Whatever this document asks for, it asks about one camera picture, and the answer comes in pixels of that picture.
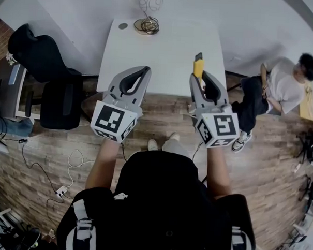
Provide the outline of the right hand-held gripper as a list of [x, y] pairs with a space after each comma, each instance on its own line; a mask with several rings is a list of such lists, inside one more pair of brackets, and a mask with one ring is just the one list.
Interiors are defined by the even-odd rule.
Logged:
[[239, 136], [239, 122], [229, 104], [227, 90], [205, 70], [201, 82], [202, 86], [193, 73], [190, 75], [190, 115], [195, 131], [207, 148], [230, 145]]

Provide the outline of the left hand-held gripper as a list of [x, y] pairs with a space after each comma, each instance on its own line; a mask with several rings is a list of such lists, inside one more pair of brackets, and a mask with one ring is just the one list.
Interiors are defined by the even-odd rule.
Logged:
[[100, 137], [122, 143], [143, 111], [140, 107], [152, 75], [150, 67], [137, 66], [117, 74], [110, 88], [97, 101], [90, 123]]

